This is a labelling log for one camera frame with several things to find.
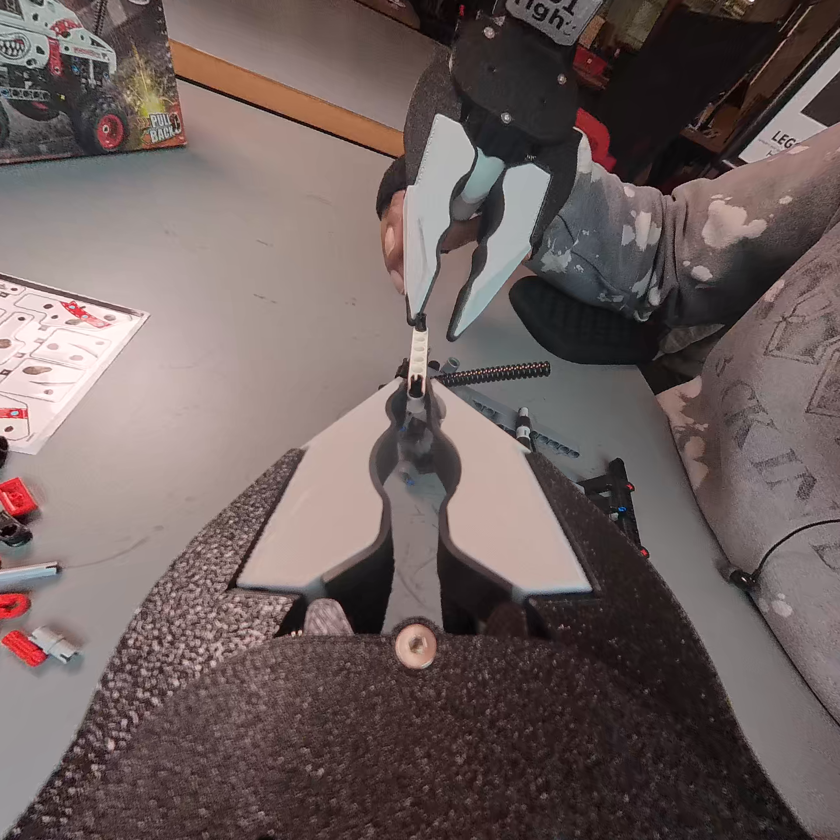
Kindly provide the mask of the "pile of red white pieces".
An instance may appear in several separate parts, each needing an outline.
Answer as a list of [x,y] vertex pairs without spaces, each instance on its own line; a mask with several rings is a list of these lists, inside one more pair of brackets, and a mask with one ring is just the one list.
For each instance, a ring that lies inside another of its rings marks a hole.
[[[33,534],[28,519],[39,510],[35,498],[20,478],[3,479],[1,482],[1,544],[2,548],[15,549],[28,545]],[[30,563],[1,569],[1,620],[14,622],[28,614],[33,585],[59,577],[59,563]],[[49,626],[38,626],[26,632],[10,629],[2,633],[2,649],[19,662],[36,669],[52,660],[69,665],[80,656],[79,647],[63,633]]]

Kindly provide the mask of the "printed truck toy box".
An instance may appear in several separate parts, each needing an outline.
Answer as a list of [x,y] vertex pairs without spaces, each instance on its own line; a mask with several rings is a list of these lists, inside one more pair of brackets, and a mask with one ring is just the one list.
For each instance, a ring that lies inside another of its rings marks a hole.
[[1,2],[1,163],[186,144],[161,1]]

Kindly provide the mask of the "tan wooden edge strip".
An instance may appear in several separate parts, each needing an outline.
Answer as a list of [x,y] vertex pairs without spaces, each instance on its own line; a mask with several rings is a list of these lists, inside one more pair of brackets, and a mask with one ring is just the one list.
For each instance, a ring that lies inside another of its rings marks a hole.
[[378,154],[396,158],[404,153],[403,133],[398,129],[181,41],[171,39],[169,44],[179,80]]

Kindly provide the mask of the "person's grey hoodie torso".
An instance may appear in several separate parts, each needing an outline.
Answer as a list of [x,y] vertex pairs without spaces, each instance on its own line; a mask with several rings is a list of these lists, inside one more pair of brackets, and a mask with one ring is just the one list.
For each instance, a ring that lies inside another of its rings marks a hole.
[[722,577],[838,717],[838,285],[758,300],[659,402]]

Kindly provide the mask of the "red plastic object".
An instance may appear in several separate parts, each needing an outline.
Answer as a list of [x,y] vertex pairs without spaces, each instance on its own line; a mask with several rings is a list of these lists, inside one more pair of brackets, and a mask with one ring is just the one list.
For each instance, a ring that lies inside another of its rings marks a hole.
[[610,152],[611,139],[607,127],[588,111],[578,108],[575,128],[588,140],[593,162],[607,172],[613,172],[616,158]]

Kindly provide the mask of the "person's right forearm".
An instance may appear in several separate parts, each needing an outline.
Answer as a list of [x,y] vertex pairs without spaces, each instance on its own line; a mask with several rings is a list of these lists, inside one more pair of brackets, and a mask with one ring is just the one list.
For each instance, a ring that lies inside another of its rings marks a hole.
[[806,282],[838,285],[839,129],[671,193],[594,163],[524,265],[572,298],[645,322],[738,319]]

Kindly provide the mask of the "grey black toy chassis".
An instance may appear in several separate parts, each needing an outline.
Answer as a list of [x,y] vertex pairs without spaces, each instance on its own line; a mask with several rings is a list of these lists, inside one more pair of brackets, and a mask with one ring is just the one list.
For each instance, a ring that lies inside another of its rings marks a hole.
[[[557,495],[558,491],[564,488],[564,485],[559,479],[557,466],[547,459],[547,456],[576,459],[580,455],[579,452],[575,448],[564,445],[564,442],[555,432],[535,424],[527,407],[509,408],[501,403],[494,402],[472,388],[473,384],[481,382],[496,382],[505,379],[519,380],[531,375],[542,376],[549,373],[549,362],[501,365],[473,371],[447,369],[444,372],[437,371],[435,364],[430,363],[427,375],[427,392],[429,393],[430,382],[442,385],[474,408],[480,415],[489,419],[500,430],[516,438],[532,454],[535,459],[533,469],[538,481],[582,564],[583,540],[579,539],[580,548],[576,549],[571,537],[571,525],[573,524],[581,526],[584,529],[584,537],[593,542],[595,537],[603,534],[605,523],[609,521],[612,523],[613,530],[622,532],[640,555],[647,559],[649,552],[639,540],[631,497],[634,492],[634,485],[629,481],[621,459],[616,458],[610,462],[604,475],[582,479],[574,484],[587,499],[587,503],[584,505],[582,513],[573,514],[571,504],[568,501],[561,501]],[[415,456],[418,463],[416,469],[420,472],[433,471],[435,473],[432,457],[433,436],[430,431],[416,433],[404,430],[403,435],[405,438],[417,438],[419,440],[419,449]]]

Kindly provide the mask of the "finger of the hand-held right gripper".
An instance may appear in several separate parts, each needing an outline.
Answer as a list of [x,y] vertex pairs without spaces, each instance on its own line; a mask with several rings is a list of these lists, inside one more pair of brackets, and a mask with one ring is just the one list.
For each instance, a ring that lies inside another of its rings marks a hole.
[[403,281],[411,325],[425,311],[453,222],[453,202],[463,192],[476,161],[477,149],[464,126],[444,114],[435,115],[403,205]]
[[508,167],[491,187],[479,209],[478,243],[455,301],[448,341],[457,341],[478,319],[532,250],[550,180],[550,173],[525,163]]

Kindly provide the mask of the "white sticker sheet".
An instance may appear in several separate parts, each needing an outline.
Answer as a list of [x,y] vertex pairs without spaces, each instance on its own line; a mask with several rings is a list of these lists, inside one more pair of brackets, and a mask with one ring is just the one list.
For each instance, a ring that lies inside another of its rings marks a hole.
[[35,455],[149,314],[1,275],[1,435]]

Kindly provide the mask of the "grey desk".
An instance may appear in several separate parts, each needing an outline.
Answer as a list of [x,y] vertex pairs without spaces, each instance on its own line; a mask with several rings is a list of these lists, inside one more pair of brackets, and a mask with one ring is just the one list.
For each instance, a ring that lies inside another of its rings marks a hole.
[[[2,167],[2,272],[150,314],[36,455],[7,471],[39,504],[6,564],[58,562],[29,618],[74,666],[2,650],[2,834],[72,740],[134,611],[201,528],[290,448],[386,382],[403,299],[373,210],[385,157],[179,83],[188,146]],[[635,370],[552,362],[498,383],[580,450],[621,457],[651,561],[686,609],[772,782],[822,832],[838,817],[838,729],[719,574],[668,420]]]

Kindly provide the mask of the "white framed sign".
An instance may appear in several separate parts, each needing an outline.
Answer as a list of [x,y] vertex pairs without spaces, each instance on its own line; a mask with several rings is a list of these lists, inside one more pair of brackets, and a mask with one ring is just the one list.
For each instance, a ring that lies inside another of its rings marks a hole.
[[787,152],[839,121],[839,48],[798,83],[790,99],[738,153],[742,163]]

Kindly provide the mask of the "white holed toy beam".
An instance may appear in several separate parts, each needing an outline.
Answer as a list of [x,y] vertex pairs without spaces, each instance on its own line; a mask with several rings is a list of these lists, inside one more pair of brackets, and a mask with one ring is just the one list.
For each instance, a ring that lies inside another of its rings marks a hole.
[[[413,330],[411,341],[411,353],[407,359],[406,371],[406,394],[409,382],[414,377],[422,377],[425,381],[425,390],[427,389],[427,363],[428,363],[428,330],[425,332],[417,332]],[[407,394],[407,404],[414,408],[423,407],[425,395],[420,400],[413,400]]]

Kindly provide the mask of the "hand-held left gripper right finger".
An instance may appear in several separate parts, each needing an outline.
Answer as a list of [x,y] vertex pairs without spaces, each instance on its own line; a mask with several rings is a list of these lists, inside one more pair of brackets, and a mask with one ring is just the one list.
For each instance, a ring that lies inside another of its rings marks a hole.
[[453,603],[595,591],[533,469],[535,458],[442,385],[429,383],[432,457],[444,490],[437,574]]

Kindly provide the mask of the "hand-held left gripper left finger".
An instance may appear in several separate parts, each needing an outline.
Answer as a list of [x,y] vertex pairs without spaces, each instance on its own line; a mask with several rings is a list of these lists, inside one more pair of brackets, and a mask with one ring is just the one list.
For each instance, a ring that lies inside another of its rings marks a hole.
[[404,384],[388,384],[303,447],[235,583],[324,596],[328,584],[383,545],[391,530],[384,484],[398,462]]

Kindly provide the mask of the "person's right hand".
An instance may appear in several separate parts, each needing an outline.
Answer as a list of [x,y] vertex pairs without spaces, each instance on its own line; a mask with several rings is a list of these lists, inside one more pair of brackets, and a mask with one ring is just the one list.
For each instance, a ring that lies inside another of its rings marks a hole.
[[404,220],[403,206],[406,190],[395,192],[380,218],[381,249],[385,270],[394,288],[405,295],[404,285]]

